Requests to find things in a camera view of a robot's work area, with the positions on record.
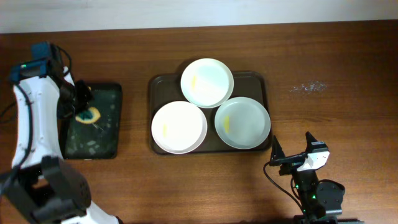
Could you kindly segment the pink plastic plate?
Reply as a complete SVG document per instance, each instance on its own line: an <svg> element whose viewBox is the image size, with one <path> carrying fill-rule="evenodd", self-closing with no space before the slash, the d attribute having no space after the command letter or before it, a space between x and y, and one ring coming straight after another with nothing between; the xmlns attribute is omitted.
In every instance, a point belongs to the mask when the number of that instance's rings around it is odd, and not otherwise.
<svg viewBox="0 0 398 224"><path fill-rule="evenodd" d="M151 122L154 142L165 152L187 154L205 140L208 125L204 112L187 101L162 106Z"/></svg>

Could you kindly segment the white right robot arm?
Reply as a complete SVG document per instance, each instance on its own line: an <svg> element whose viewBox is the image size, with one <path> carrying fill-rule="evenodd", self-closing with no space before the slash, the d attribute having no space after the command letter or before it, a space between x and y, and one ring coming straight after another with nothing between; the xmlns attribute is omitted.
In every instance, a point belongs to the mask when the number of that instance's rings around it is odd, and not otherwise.
<svg viewBox="0 0 398 224"><path fill-rule="evenodd" d="M288 194L301 209L308 221L323 218L325 209L320 205L317 196L319 180L316 170L323 167L330 155L328 146L323 141L318 141L310 132L305 133L307 146L305 151L286 156L282 147L274 136L272 140L270 166L279 168L279 175L290 175L295 187L293 194Z"/></svg>

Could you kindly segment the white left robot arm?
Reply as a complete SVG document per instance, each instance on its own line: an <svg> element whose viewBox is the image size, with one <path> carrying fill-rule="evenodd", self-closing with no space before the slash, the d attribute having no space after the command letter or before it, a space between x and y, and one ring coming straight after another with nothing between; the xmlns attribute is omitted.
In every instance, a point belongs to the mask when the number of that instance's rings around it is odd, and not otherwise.
<svg viewBox="0 0 398 224"><path fill-rule="evenodd" d="M278 192L263 166L268 154L181 154L150 151L152 114L145 72L121 68L89 68L91 75L121 83L123 102L117 156L110 160L61 160L89 183L91 198L106 213L130 222L240 222L279 216ZM60 87L51 77L22 79L16 84L17 150L21 170L40 164L43 156L62 156L57 106Z"/></svg>

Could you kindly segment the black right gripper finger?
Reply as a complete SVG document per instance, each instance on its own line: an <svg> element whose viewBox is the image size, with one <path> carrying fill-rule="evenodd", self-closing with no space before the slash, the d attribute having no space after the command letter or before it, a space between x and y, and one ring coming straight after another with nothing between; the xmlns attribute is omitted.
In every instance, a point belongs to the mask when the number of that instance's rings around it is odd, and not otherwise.
<svg viewBox="0 0 398 224"><path fill-rule="evenodd" d="M313 152L313 150L315 149L315 145L313 145L312 143L317 142L317 140L309 131L307 131L305 133L305 137L306 137L306 142L307 142L305 152Z"/></svg>
<svg viewBox="0 0 398 224"><path fill-rule="evenodd" d="M272 150L269 161L270 166L279 166L285 159L285 154L276 136L272 138Z"/></svg>

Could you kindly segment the green yellow sponge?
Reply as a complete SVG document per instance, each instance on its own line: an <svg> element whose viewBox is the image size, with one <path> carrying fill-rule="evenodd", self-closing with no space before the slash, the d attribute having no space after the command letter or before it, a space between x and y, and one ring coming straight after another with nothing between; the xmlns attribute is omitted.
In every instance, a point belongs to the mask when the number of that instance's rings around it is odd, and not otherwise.
<svg viewBox="0 0 398 224"><path fill-rule="evenodd" d="M90 107L87 110L82 111L81 113L75 116L75 119L79 123L83 124L93 124L97 122L101 117L99 110L95 107Z"/></svg>

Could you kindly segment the cream plastic plate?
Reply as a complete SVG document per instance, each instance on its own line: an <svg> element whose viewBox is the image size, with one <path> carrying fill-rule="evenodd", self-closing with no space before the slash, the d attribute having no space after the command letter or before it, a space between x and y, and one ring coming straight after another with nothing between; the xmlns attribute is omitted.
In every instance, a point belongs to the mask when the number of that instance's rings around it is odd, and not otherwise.
<svg viewBox="0 0 398 224"><path fill-rule="evenodd" d="M189 102L200 108L215 108L230 98L234 89L234 78L223 62L213 58L201 58L185 68L180 87Z"/></svg>

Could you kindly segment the pale green plastic plate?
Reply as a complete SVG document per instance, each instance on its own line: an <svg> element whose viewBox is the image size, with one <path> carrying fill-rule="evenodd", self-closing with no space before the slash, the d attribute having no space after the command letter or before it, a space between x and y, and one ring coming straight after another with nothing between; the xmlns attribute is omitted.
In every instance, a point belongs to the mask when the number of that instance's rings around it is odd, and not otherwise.
<svg viewBox="0 0 398 224"><path fill-rule="evenodd" d="M225 144L243 150L260 146L271 132L271 118L265 107L242 96L223 103L216 111L214 124Z"/></svg>

